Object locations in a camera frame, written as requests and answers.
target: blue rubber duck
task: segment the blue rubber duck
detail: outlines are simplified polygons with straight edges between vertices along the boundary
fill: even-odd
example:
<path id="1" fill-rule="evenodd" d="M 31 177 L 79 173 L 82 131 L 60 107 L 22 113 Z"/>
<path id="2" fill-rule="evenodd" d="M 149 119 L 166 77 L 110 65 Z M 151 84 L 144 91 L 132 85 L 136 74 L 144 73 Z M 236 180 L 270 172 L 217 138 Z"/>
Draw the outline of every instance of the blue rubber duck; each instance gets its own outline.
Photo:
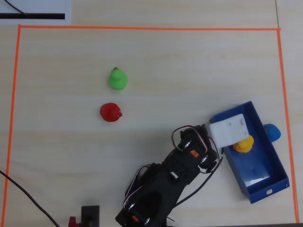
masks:
<path id="1" fill-rule="evenodd" d="M 281 132 L 275 125 L 265 124 L 263 126 L 271 142 L 274 142 L 281 137 Z"/>

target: yellow rubber duck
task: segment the yellow rubber duck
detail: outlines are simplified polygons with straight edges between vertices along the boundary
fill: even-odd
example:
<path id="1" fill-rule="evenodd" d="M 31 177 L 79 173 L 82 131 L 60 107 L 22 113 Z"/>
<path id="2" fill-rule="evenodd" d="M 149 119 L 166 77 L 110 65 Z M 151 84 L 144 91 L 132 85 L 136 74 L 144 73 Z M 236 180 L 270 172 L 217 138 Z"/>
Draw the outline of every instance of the yellow rubber duck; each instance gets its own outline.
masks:
<path id="1" fill-rule="evenodd" d="M 247 153 L 247 152 L 250 152 L 253 144 L 254 144 L 254 138 L 250 135 L 247 139 L 241 140 L 240 142 L 235 143 L 232 147 L 237 152 Z"/>

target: cable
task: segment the cable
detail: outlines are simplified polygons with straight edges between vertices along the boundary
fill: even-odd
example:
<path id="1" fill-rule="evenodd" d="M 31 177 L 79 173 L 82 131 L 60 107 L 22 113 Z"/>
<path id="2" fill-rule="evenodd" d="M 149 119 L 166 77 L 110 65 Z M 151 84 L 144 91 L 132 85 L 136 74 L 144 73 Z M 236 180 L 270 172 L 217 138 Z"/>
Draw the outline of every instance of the cable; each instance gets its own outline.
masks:
<path id="1" fill-rule="evenodd" d="M 185 197 L 184 199 L 182 199 L 181 201 L 177 202 L 176 205 L 174 206 L 177 207 L 178 205 L 184 203 L 186 200 L 188 200 L 190 197 L 192 197 L 193 195 L 195 195 L 198 191 L 200 191 L 201 188 L 203 188 L 203 186 L 207 183 L 207 181 L 212 177 L 212 175 L 215 173 L 215 171 L 217 170 L 217 168 L 219 167 L 219 165 L 222 162 L 222 158 L 219 161 L 219 164 L 215 167 L 214 171 L 212 171 L 210 173 L 210 175 L 205 179 L 205 181 L 193 192 L 191 193 L 189 196 Z"/>
<path id="2" fill-rule="evenodd" d="M 35 200 L 34 198 L 24 189 L 22 188 L 17 182 L 15 182 L 13 179 L 11 179 L 9 176 L 7 176 L 4 172 L 2 172 L 0 170 L 0 174 L 2 174 L 3 176 L 5 176 L 9 181 L 11 181 L 15 186 L 17 186 L 21 191 L 23 191 L 23 193 L 25 195 L 27 195 L 27 197 L 36 205 L 36 207 L 39 208 L 39 210 L 41 210 L 52 222 L 56 227 L 60 227 L 60 225 L 58 225 L 58 223 L 52 218 L 52 216 L 49 215 L 49 213 L 47 213 Z"/>
<path id="3" fill-rule="evenodd" d="M 15 10 L 17 10 L 19 13 L 22 13 L 23 15 L 27 15 L 27 13 L 19 10 L 18 8 L 14 7 L 8 0 L 4 0 L 7 4 L 9 4 L 12 8 L 14 8 Z"/>
<path id="4" fill-rule="evenodd" d="M 174 148 L 176 148 L 176 149 L 178 149 L 178 150 L 181 150 L 181 149 L 178 148 L 178 147 L 176 146 L 176 144 L 175 144 L 175 141 L 174 141 L 174 133 L 175 133 L 176 131 L 179 131 L 180 129 L 184 129 L 184 128 L 191 128 L 191 129 L 193 129 L 193 130 L 195 131 L 195 133 L 198 135 L 199 139 L 201 140 L 201 143 L 204 145 L 204 147 L 205 147 L 205 149 L 206 149 L 205 152 L 207 152 L 207 150 L 208 150 L 207 145 L 205 144 L 205 142 L 204 142 L 202 136 L 200 135 L 200 133 L 199 133 L 199 132 L 194 128 L 194 126 L 192 126 L 192 125 L 185 125 L 185 126 L 179 127 L 179 128 L 175 129 L 175 130 L 172 132 L 172 134 L 171 134 L 171 141 L 172 141 L 172 145 L 174 146 Z"/>
<path id="5" fill-rule="evenodd" d="M 129 188 L 128 188 L 128 190 L 127 190 L 127 193 L 125 193 L 125 198 L 128 196 L 129 192 L 131 191 L 132 186 L 133 186 L 133 184 L 134 184 L 134 181 L 135 181 L 136 177 L 138 176 L 138 178 L 140 178 L 140 171 L 141 171 L 144 167 L 148 168 L 149 166 L 150 166 L 150 165 L 144 165 L 144 166 L 140 167 L 140 168 L 137 170 L 137 172 L 136 172 L 135 175 L 134 175 L 134 179 L 133 179 L 131 185 L 129 186 Z"/>
<path id="6" fill-rule="evenodd" d="M 220 157 L 219 157 L 219 151 L 218 151 L 218 148 L 217 148 L 217 146 L 216 146 L 214 140 L 213 140 L 211 137 L 208 137 L 208 138 L 211 139 L 211 140 L 213 141 L 214 146 L 215 146 L 216 151 L 217 151 L 217 154 L 218 154 L 218 159 L 219 159 L 219 158 L 220 158 Z M 205 179 L 205 181 L 204 181 L 204 182 L 203 182 L 203 183 L 202 183 L 202 184 L 201 184 L 193 193 L 191 193 L 190 195 L 188 195 L 187 197 L 185 197 L 185 198 L 182 199 L 181 201 L 177 202 L 176 205 L 174 206 L 174 208 L 177 207 L 178 205 L 184 203 L 186 200 L 188 200 L 190 197 L 192 197 L 192 196 L 195 195 L 198 191 L 200 191 L 201 188 L 203 188 L 203 186 L 204 186 L 204 185 L 207 183 L 207 181 L 212 177 L 212 175 L 215 173 L 215 171 L 217 170 L 217 168 L 218 168 L 219 165 L 221 164 L 222 159 L 223 159 L 223 157 L 221 157 L 221 158 L 219 159 L 218 164 L 216 165 L 216 167 L 214 168 L 214 170 L 210 172 L 210 175 Z"/>
<path id="7" fill-rule="evenodd" d="M 137 192 L 142 186 L 140 186 L 136 191 L 134 191 L 132 194 L 130 194 L 123 202 L 123 208 L 125 209 L 125 205 L 127 204 L 128 199 L 135 193 Z"/>

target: rubber duck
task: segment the rubber duck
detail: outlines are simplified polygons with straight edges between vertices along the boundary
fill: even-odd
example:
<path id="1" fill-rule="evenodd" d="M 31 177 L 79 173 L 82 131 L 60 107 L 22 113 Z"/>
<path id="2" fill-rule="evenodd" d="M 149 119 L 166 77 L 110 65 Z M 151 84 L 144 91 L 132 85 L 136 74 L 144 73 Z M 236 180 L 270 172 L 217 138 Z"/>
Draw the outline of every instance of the rubber duck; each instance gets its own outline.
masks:
<path id="1" fill-rule="evenodd" d="M 281 137 L 280 130 L 274 124 L 265 124 L 264 128 L 271 142 Z"/>
<path id="2" fill-rule="evenodd" d="M 122 90 L 126 87 L 127 82 L 127 75 L 122 72 L 122 70 L 118 69 L 117 67 L 114 67 L 108 79 L 108 83 L 111 88 L 115 90 Z"/>
<path id="3" fill-rule="evenodd" d="M 250 135 L 247 139 L 235 143 L 232 147 L 237 152 L 247 153 L 252 149 L 253 144 L 254 144 L 254 138 Z"/>
<path id="4" fill-rule="evenodd" d="M 107 122 L 118 121 L 122 117 L 120 108 L 115 103 L 106 103 L 100 108 L 102 118 Z"/>

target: light wood surface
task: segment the light wood surface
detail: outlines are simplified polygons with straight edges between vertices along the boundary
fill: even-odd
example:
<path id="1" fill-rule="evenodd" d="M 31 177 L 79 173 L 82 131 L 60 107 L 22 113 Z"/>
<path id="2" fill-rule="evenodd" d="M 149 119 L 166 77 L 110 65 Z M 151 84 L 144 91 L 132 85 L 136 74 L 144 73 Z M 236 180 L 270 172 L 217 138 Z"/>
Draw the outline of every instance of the light wood surface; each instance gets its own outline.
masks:
<path id="1" fill-rule="evenodd" d="M 121 92 L 107 85 L 116 66 L 130 78 Z M 290 175 L 275 31 L 23 29 L 11 175 L 62 226 L 89 204 L 100 205 L 101 226 L 117 226 L 114 217 L 134 172 L 164 159 L 176 127 L 207 122 L 248 100 L 264 123 L 281 130 L 275 147 Z M 98 115 L 106 102 L 120 105 L 118 122 Z M 294 222 L 292 190 L 251 205 L 225 160 L 170 217 L 177 226 Z M 6 226 L 21 225 L 51 226 L 10 184 Z"/>
<path id="2" fill-rule="evenodd" d="M 285 69 L 285 82 L 294 153 L 295 178 L 299 217 L 303 218 L 303 2 L 299 0 L 277 1 L 281 44 Z"/>
<path id="3" fill-rule="evenodd" d="M 73 25 L 277 27 L 274 0 L 73 0 Z"/>
<path id="4" fill-rule="evenodd" d="M 9 139 L 9 116 L 13 82 L 16 26 L 0 27 L 0 169 L 6 169 Z M 0 179 L 0 210 L 2 211 L 4 178 Z"/>

